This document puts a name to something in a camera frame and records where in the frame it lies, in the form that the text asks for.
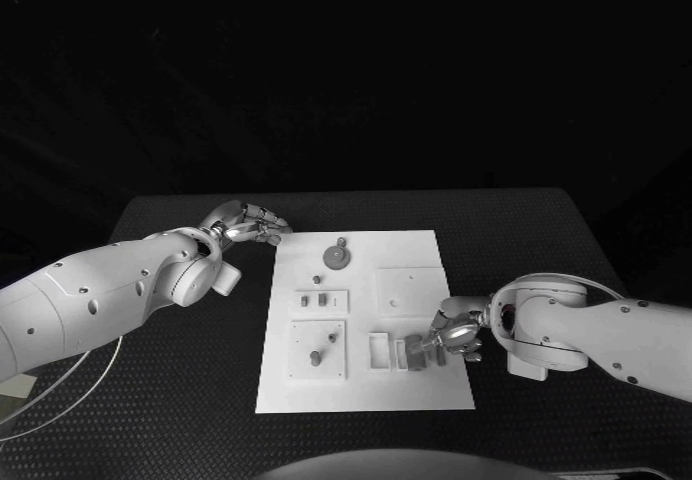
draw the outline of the textured tabletop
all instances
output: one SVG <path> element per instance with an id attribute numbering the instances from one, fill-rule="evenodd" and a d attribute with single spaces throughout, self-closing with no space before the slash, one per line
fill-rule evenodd
<path id="1" fill-rule="evenodd" d="M 559 189 L 493 189 L 140 197 L 112 240 L 196 226 L 226 200 L 265 206 L 295 231 L 424 230 L 437 234 L 453 295 L 487 295 L 518 276 L 561 272 L 623 294 L 575 205 Z M 484 331 L 468 364 L 476 410 L 255 415 L 274 251 L 235 246 L 244 277 L 172 306 L 124 339 L 120 359 L 84 404 L 37 434 L 9 442 L 19 478 L 229 479 L 327 453 L 428 448 L 493 457 L 549 472 L 649 467 L 692 478 L 692 404 L 616 381 L 595 365 L 512 376 Z M 17 422 L 42 423 L 91 386 L 112 353 L 85 368 Z M 43 390 L 72 360 L 48 367 Z"/>

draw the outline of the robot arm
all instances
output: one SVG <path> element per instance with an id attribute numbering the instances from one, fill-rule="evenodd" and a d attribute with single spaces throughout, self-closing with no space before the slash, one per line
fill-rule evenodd
<path id="1" fill-rule="evenodd" d="M 225 203 L 199 228 L 76 253 L 0 290 L 0 381 L 105 345 L 151 313 L 192 305 L 210 288 L 228 295 L 241 272 L 222 252 L 241 241 L 278 245 L 291 233 L 274 213 Z"/>
<path id="2" fill-rule="evenodd" d="M 692 310 L 626 299 L 607 289 L 616 300 L 587 307 L 577 279 L 528 275 L 490 297 L 447 299 L 431 335 L 411 353 L 443 347 L 480 361 L 476 334 L 489 327 L 515 375 L 545 380 L 548 370 L 580 370 L 591 358 L 618 380 L 692 401 Z"/>

